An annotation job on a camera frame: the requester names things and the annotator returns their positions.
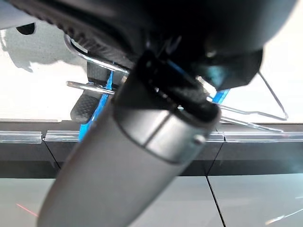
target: gray panel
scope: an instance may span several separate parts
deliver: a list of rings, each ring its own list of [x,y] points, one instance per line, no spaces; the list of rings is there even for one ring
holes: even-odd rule
[[[209,176],[227,227],[301,227],[303,174]]]
[[[205,177],[177,177],[130,227],[223,227]]]
[[[76,142],[49,141],[45,141],[45,143],[60,167],[63,167],[74,146],[77,144]]]
[[[0,143],[0,178],[55,178],[57,173],[44,143]]]
[[[209,175],[303,173],[303,142],[224,143]]]

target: black textured grip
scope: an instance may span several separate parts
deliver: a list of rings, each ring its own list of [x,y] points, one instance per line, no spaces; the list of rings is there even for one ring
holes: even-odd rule
[[[107,84],[110,70],[102,68],[94,63],[87,62],[87,78],[89,82],[98,83],[102,86]]]
[[[84,91],[71,110],[71,120],[80,124],[89,122],[99,104],[100,97],[93,97]]]

